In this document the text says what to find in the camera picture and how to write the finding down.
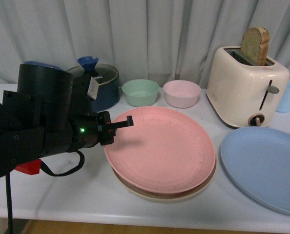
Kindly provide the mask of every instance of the blue plate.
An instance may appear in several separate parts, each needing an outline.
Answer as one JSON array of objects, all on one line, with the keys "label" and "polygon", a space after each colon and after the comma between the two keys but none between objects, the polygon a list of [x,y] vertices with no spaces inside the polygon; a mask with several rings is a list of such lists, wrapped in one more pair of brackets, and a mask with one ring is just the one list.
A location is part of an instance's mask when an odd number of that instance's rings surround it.
[{"label": "blue plate", "polygon": [[290,134],[263,127],[234,130],[222,141],[221,158],[243,192],[290,215]]}]

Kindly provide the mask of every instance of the white table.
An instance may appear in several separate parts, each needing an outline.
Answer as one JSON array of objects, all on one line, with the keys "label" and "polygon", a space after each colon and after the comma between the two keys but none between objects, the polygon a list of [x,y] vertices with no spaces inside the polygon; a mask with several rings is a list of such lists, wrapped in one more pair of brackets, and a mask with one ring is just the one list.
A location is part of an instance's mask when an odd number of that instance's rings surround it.
[{"label": "white table", "polygon": [[[14,84],[0,84],[15,91]],[[169,106],[160,89],[154,106],[180,112],[196,120],[210,135],[218,158],[223,138],[233,131],[217,117],[202,91],[196,105],[187,109]],[[109,109],[112,119],[132,109],[121,94]],[[290,112],[275,113],[270,128],[290,133]],[[226,175],[220,160],[214,180],[199,194],[178,202],[154,202],[123,187],[112,172],[102,146],[81,150],[84,167],[66,177],[11,173],[14,218],[43,219],[159,227],[290,233],[290,216],[268,209],[242,193]],[[77,154],[43,159],[56,173],[78,163]],[[4,177],[0,178],[0,217],[7,217]]]}]

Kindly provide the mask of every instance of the blue lid handle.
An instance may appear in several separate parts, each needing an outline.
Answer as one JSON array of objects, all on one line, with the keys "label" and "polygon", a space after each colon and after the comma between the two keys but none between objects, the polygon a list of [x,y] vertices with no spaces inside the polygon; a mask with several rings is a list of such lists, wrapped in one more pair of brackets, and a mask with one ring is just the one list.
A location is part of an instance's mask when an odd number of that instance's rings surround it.
[{"label": "blue lid handle", "polygon": [[86,72],[94,71],[98,62],[98,58],[92,58],[91,56],[81,57],[78,59],[78,63],[84,68]]}]

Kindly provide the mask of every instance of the green bowl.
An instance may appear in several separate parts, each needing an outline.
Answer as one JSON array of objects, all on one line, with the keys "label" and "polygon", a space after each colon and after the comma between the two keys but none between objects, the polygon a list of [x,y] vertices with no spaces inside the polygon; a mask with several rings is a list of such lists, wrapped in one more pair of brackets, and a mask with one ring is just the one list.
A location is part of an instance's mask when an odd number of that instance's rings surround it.
[{"label": "green bowl", "polygon": [[131,106],[150,106],[156,101],[159,85],[148,79],[134,79],[125,83],[122,91]]}]

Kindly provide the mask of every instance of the wooden floor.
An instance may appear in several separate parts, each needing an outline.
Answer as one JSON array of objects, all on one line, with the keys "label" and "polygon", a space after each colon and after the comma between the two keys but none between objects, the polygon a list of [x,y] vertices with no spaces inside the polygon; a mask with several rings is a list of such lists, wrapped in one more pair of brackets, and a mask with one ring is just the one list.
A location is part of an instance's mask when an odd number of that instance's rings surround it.
[{"label": "wooden floor", "polygon": [[30,220],[22,234],[266,234]]}]

